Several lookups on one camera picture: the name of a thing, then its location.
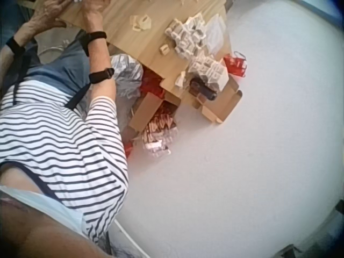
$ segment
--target blue face mask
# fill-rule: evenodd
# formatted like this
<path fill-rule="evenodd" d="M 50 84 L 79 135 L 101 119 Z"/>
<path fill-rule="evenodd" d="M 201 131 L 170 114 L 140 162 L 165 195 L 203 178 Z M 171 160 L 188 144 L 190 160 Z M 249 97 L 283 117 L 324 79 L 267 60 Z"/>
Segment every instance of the blue face mask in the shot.
<path fill-rule="evenodd" d="M 0 185 L 0 192 L 48 215 L 63 226 L 87 238 L 84 233 L 86 232 L 86 223 L 82 212 L 71 210 L 58 201 L 35 192 L 18 190 L 3 185 Z"/>

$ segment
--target black and white striped shirt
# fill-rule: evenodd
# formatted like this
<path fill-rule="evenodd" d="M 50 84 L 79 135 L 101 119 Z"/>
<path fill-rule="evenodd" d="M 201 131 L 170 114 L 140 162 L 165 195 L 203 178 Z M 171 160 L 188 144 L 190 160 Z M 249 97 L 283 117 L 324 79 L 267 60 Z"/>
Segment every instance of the black and white striped shirt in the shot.
<path fill-rule="evenodd" d="M 38 81 L 13 87 L 0 106 L 0 166 L 18 165 L 45 195 L 84 214 L 86 231 L 97 242 L 122 207 L 128 174 L 116 105 L 98 97 L 85 121 L 71 96 Z"/>

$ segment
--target black wristband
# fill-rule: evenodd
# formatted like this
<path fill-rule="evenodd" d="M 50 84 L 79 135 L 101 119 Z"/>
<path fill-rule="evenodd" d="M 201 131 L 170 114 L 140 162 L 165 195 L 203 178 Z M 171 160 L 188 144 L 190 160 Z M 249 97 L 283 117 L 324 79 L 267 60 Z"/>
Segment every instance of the black wristband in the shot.
<path fill-rule="evenodd" d="M 12 37 L 10 38 L 6 45 L 8 45 L 8 47 L 12 50 L 12 52 L 15 55 L 15 58 L 23 55 L 25 53 L 25 47 L 21 47 L 19 46 L 19 44 L 15 41 L 15 38 Z"/>
<path fill-rule="evenodd" d="M 104 71 L 98 71 L 89 75 L 90 82 L 92 84 L 97 84 L 99 82 L 111 79 L 114 75 L 113 68 L 106 68 Z"/>
<path fill-rule="evenodd" d="M 81 43 L 82 48 L 85 51 L 85 54 L 89 56 L 88 44 L 90 44 L 90 42 L 95 39 L 106 39 L 106 38 L 107 36 L 104 31 L 96 31 L 92 33 L 87 33 L 85 36 L 81 37 L 80 43 Z"/>

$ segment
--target jeans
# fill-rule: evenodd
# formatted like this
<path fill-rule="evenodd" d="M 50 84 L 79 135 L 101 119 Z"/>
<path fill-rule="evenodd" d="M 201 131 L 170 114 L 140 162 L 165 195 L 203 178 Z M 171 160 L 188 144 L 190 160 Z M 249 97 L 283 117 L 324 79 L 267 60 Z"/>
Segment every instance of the jeans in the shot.
<path fill-rule="evenodd" d="M 19 6 L 14 0 L 4 0 L 0 4 L 0 48 L 29 20 L 30 15 L 29 9 Z M 31 63 L 24 80 L 37 80 L 74 96 L 78 90 L 89 83 L 89 58 L 78 40 L 83 33 L 84 31 L 80 31 L 60 57 L 49 64 L 41 64 L 37 56 L 37 42 L 32 39 L 25 47 L 25 54 L 31 56 Z M 4 79 L 4 90 L 14 84 L 21 65 L 20 58 L 13 62 Z"/>

